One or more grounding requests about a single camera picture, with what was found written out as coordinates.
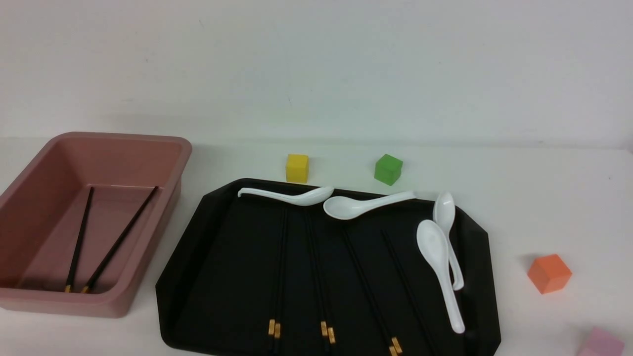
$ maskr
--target rectangular tray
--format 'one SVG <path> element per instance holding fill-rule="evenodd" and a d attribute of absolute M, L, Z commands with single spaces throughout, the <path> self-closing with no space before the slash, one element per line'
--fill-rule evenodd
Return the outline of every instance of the rectangular tray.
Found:
<path fill-rule="evenodd" d="M 50 140 L 0 196 L 0 307 L 125 315 L 178 200 L 190 153 L 178 137 L 72 132 Z M 91 186 L 78 288 L 150 190 L 160 189 L 92 293 L 62 293 Z"/>
<path fill-rule="evenodd" d="M 285 225 L 280 354 L 325 355 L 306 242 L 307 217 L 332 304 L 338 355 L 389 354 L 342 240 L 343 229 L 405 355 L 491 356 L 496 351 L 501 337 L 488 238 L 462 210 L 457 210 L 450 237 L 465 278 L 456 297 L 467 331 L 459 335 L 449 324 L 437 278 L 417 248 L 417 225 L 431 219 L 432 201 L 406 201 L 340 221 L 328 217 L 322 204 L 296 207 L 252 195 L 238 198 L 244 187 L 292 195 L 313 189 L 241 179 L 202 199 L 156 285 L 161 334 L 168 345 L 214 355 L 266 354 L 277 247 Z M 378 197 L 338 189 L 336 195 Z M 287 219 L 282 221 L 284 210 Z M 424 327 L 415 319 L 381 230 L 390 236 L 403 265 Z"/>

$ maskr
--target yellow cube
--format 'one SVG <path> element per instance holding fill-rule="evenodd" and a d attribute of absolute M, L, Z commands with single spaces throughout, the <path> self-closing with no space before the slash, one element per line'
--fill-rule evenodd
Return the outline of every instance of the yellow cube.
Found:
<path fill-rule="evenodd" d="M 288 155 L 285 164 L 285 180 L 292 183 L 308 182 L 308 156 Z"/>

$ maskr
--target spoon handle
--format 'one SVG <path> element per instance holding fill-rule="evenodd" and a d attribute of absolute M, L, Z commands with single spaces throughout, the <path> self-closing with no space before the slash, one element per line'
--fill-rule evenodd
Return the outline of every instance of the spoon handle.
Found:
<path fill-rule="evenodd" d="M 460 307 L 457 305 L 457 299 L 455 299 L 455 293 L 451 285 L 451 280 L 448 275 L 448 268 L 443 273 L 443 276 L 437 274 L 439 280 L 439 286 L 442 289 L 444 295 L 444 303 L 446 304 L 446 312 L 448 313 L 448 319 L 451 321 L 451 327 L 453 331 L 462 334 L 466 327 L 464 326 L 464 320 L 461 318 Z"/>
<path fill-rule="evenodd" d="M 449 236 L 448 233 L 444 234 L 444 237 L 446 238 L 446 242 L 448 242 L 448 262 L 451 265 L 451 270 L 453 271 L 453 290 L 458 291 L 464 288 L 464 276 L 461 273 L 460 262 L 457 261 L 455 250 L 453 249 L 453 245 L 451 244 L 451 239 L 449 239 L 448 236 Z"/>
<path fill-rule="evenodd" d="M 252 194 L 257 196 L 263 196 L 264 198 L 275 199 L 279 201 L 283 201 L 284 203 L 294 203 L 294 197 L 291 195 L 275 193 L 273 191 L 265 191 L 261 189 L 255 188 L 242 188 L 237 192 L 237 197 L 239 198 L 242 194 Z"/>
<path fill-rule="evenodd" d="M 372 200 L 366 200 L 367 206 L 366 210 L 372 210 L 380 207 L 384 207 L 385 205 L 399 203 L 400 201 L 411 200 L 417 198 L 413 191 L 403 191 L 402 193 L 391 194 L 387 196 L 383 196 L 381 198 L 376 198 Z"/>

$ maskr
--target orange cube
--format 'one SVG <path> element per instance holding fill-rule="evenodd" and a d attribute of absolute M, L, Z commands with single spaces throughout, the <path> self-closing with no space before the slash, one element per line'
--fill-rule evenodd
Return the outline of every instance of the orange cube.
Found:
<path fill-rule="evenodd" d="M 563 289 L 572 271 L 558 255 L 549 255 L 535 259 L 527 275 L 541 294 L 545 294 Z"/>

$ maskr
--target wooden block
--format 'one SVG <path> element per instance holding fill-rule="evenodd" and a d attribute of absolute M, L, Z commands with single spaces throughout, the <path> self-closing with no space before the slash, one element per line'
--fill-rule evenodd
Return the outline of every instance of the wooden block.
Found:
<path fill-rule="evenodd" d="M 578 356 L 621 356 L 624 342 L 606 331 L 594 327 Z"/>
<path fill-rule="evenodd" d="M 541 294 L 545 294 L 563 289 L 572 271 L 558 255 L 549 255 L 535 259 L 527 275 Z"/>
<path fill-rule="evenodd" d="M 392 186 L 402 172 L 402 161 L 389 155 L 384 155 L 376 162 L 373 177 L 384 184 Z"/>
<path fill-rule="evenodd" d="M 308 182 L 308 156 L 288 155 L 285 164 L 285 180 L 293 183 Z"/>

